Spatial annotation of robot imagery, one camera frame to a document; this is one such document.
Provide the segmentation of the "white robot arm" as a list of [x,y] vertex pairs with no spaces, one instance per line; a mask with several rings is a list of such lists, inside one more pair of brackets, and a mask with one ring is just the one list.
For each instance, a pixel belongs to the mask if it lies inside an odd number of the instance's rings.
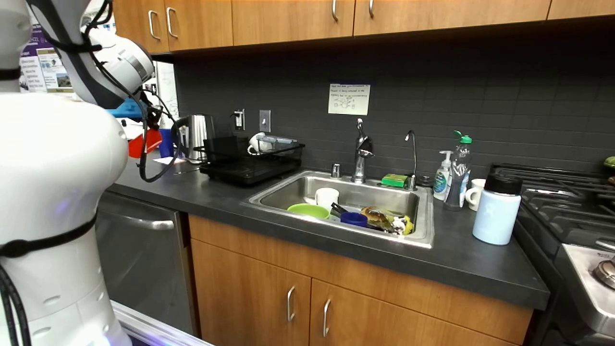
[[24,0],[68,72],[72,89],[84,101],[115,116],[138,118],[153,126],[157,113],[143,93],[153,63],[138,43],[107,28],[113,0]]

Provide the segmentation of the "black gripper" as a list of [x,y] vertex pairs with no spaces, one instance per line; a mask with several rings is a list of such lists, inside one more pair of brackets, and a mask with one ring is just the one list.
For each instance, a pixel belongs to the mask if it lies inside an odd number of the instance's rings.
[[161,109],[159,107],[147,107],[143,113],[143,122],[147,128],[159,126]]

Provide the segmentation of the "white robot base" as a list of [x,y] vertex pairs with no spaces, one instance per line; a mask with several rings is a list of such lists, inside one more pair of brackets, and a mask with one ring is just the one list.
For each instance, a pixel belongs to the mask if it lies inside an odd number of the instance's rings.
[[0,0],[0,343],[132,346],[93,234],[126,139],[95,103],[18,88],[32,24],[24,0]]

